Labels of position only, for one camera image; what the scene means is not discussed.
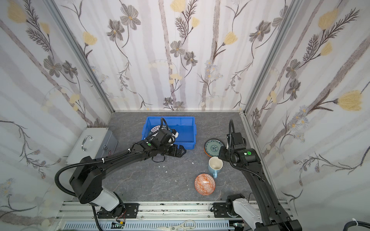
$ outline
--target marble pattern surface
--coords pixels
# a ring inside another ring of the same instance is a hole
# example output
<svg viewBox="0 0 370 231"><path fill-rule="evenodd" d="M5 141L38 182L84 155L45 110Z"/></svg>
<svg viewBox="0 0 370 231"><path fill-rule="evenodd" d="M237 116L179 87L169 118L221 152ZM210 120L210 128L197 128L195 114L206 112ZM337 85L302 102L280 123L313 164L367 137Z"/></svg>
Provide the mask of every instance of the marble pattern surface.
<svg viewBox="0 0 370 231"><path fill-rule="evenodd" d="M141 139L148 116L194 116L195 149L188 150L181 158L167 156L162 163L148 159L126 166L108 175L103 180L104 187L116 192L123 201L215 201L238 193L249 196L252 190L245 177L226 162L215 179L216 189L211 195L203 196L194 187L195 178L208 173L210 157L204 152L208 139L219 138L226 144L230 119L234 120L236 131L246 137L238 112L116 112L108 124L118 139L116 153Z"/></svg>

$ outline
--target metal handle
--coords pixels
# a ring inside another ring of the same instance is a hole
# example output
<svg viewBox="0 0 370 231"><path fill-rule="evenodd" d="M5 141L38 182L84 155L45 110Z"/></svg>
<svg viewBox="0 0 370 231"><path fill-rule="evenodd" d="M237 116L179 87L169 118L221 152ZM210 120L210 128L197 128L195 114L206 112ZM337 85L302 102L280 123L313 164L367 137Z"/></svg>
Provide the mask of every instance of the metal handle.
<svg viewBox="0 0 370 231"><path fill-rule="evenodd" d="M81 145L81 149L82 149L82 151L84 151L84 152L86 151L86 148L84 147L84 143L86 142L87 138L90 138L90 140L92 140L92 139L93 139L91 136L86 136L86 137L84 138L84 141L82 141L82 145Z"/></svg>

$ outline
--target white zip tie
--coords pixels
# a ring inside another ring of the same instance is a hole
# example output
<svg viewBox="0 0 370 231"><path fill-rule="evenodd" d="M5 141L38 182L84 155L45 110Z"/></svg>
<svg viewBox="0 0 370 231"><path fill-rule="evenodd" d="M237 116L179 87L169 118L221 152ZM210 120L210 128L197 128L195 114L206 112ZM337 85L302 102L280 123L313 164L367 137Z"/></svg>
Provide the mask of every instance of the white zip tie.
<svg viewBox="0 0 370 231"><path fill-rule="evenodd" d="M356 219L352 218L352 221L355 221L356 222L356 226L359 225L359 223L356 221Z"/></svg>

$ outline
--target silver toolbox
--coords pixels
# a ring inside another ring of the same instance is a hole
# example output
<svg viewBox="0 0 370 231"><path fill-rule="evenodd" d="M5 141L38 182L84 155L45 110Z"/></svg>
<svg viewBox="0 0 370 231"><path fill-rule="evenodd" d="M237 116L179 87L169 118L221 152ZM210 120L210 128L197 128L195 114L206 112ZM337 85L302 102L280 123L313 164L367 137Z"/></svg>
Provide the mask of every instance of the silver toolbox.
<svg viewBox="0 0 370 231"><path fill-rule="evenodd" d="M97 159L113 155L117 144L118 141L109 128L86 128L77 140L65 164L79 163L86 156Z"/></svg>

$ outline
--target green plate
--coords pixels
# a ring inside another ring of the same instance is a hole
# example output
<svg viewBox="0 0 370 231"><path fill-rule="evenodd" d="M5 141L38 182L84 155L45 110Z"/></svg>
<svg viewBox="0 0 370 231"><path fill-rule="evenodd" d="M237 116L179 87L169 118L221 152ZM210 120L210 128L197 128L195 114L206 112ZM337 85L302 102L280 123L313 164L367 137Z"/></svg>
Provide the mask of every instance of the green plate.
<svg viewBox="0 0 370 231"><path fill-rule="evenodd" d="M220 152L222 146L225 145L221 140L212 138L207 140L204 144L204 151L210 157L218 156L218 153Z"/></svg>

